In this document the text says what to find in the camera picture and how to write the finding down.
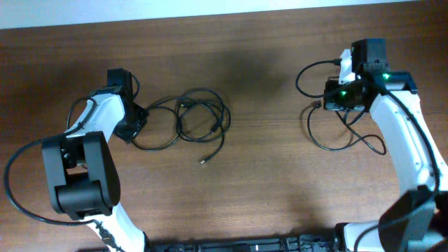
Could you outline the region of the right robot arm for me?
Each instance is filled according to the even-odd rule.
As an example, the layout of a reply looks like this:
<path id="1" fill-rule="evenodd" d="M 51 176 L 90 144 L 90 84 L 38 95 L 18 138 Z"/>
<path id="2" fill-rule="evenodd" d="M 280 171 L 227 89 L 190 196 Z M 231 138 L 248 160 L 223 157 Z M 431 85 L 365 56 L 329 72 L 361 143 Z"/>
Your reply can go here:
<path id="1" fill-rule="evenodd" d="M 353 42 L 338 63 L 339 79 L 325 85 L 325 109 L 371 115 L 400 186 L 399 199 L 379 220 L 343 227 L 344 250 L 446 251 L 447 163 L 425 123 L 412 76 L 390 70 L 382 38 Z"/>

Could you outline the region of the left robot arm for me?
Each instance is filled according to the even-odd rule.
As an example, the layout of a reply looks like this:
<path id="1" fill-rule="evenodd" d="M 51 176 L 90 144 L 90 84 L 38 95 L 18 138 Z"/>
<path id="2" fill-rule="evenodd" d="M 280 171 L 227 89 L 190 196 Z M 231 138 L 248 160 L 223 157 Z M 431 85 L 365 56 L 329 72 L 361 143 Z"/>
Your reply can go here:
<path id="1" fill-rule="evenodd" d="M 105 87 L 86 97 L 79 119 L 42 143 L 50 203 L 75 224 L 87 225 L 110 251 L 145 251 L 148 238 L 120 203 L 120 179 L 108 141 L 134 140 L 148 112 L 134 102 L 136 81 L 125 69 L 110 69 Z"/>

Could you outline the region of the black usb cable separated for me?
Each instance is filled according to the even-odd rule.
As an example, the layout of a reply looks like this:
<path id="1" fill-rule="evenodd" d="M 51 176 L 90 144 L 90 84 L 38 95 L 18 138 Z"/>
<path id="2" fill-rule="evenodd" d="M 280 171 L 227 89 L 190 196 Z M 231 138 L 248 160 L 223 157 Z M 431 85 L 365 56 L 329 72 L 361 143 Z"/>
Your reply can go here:
<path id="1" fill-rule="evenodd" d="M 367 147 L 373 153 L 384 156 L 387 154 L 385 140 L 378 134 L 360 134 L 354 128 L 367 112 L 365 109 L 354 111 L 344 109 L 335 111 L 335 119 L 329 121 L 325 127 L 323 122 L 314 122 L 316 113 L 318 116 L 323 110 L 321 100 L 313 101 L 303 111 L 308 111 L 306 117 L 306 133 L 309 140 L 322 150 L 336 153 L 347 151 L 360 144 Z"/>

